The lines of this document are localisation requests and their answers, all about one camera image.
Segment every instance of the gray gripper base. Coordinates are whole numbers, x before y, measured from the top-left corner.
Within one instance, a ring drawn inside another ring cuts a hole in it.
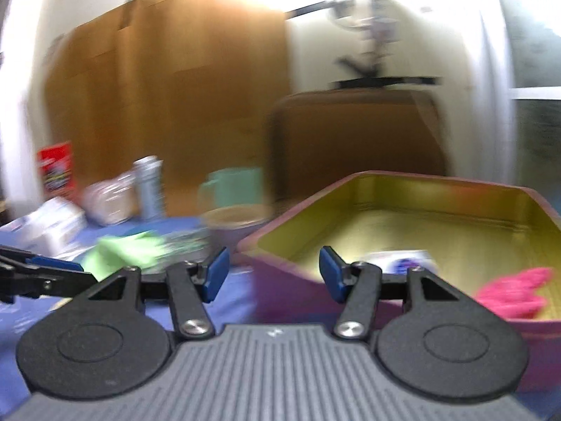
[[[34,394],[8,421],[535,421],[513,397],[477,405],[396,386],[365,345],[319,325],[226,326],[183,343],[144,386],[96,402]]]

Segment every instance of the green cloth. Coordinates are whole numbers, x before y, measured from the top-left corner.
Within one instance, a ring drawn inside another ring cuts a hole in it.
[[[97,240],[82,261],[82,267],[98,280],[103,280],[123,266],[148,269],[166,254],[165,239],[151,231],[133,236],[105,236]]]

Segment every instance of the teal cup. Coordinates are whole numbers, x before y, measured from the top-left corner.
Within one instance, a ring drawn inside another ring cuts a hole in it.
[[[238,204],[263,203],[261,168],[226,168],[211,172],[198,188],[202,212]]]

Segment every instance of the pink plush toy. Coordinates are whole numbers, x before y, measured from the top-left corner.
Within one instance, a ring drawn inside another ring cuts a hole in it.
[[[551,268],[523,270],[516,275],[500,277],[475,295],[475,300],[503,318],[533,318],[547,301],[534,294],[552,277]]]

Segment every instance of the red package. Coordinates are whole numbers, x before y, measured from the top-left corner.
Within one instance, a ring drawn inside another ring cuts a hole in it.
[[[62,196],[72,200],[75,193],[72,175],[72,147],[63,142],[45,147],[37,153],[39,169],[47,199]]]

